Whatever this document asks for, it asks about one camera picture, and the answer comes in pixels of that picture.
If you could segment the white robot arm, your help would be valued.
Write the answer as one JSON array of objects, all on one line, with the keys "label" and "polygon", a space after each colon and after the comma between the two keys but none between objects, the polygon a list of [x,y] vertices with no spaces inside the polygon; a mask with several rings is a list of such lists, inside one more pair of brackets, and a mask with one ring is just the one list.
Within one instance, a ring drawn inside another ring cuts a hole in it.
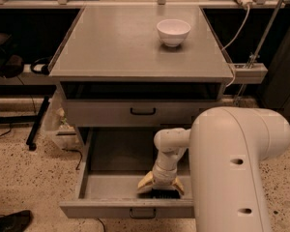
[{"label": "white robot arm", "polygon": [[154,144],[158,156],[139,190],[183,192],[177,164],[188,153],[197,232],[273,232],[259,162],[290,145],[290,125],[282,115],[264,108],[210,108],[188,130],[159,130]]}]

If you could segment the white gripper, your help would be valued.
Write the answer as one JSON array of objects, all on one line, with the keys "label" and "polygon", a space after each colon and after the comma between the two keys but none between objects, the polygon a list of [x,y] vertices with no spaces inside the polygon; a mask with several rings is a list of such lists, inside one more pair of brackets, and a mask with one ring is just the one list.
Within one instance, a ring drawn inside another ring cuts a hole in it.
[{"label": "white gripper", "polygon": [[184,185],[177,177],[177,169],[170,171],[154,165],[152,171],[149,171],[137,184],[139,193],[147,191],[152,185],[155,189],[175,189],[181,195],[185,194]]}]

